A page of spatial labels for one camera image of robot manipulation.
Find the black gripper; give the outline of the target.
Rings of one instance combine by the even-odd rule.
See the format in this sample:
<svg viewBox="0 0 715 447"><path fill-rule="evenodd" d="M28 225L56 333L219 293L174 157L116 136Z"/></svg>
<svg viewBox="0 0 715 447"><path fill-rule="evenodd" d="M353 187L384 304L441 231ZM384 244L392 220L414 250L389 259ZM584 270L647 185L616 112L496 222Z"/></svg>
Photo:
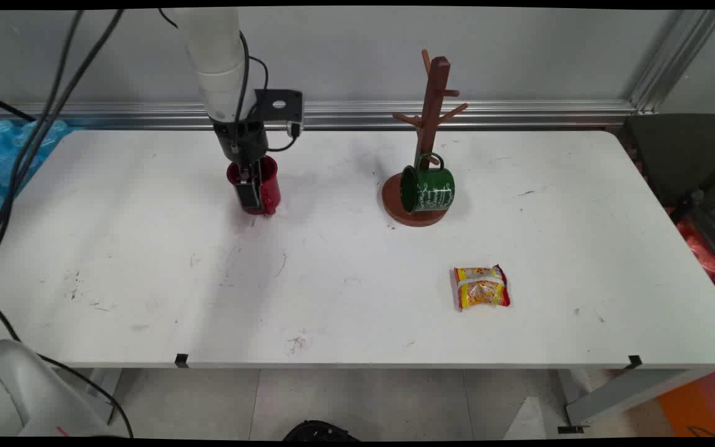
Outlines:
<svg viewBox="0 0 715 447"><path fill-rule="evenodd" d="M245 212L261 212L261 167L258 162L269 149L264 122L212 121L226 158L235 163L235 191Z"/></svg>

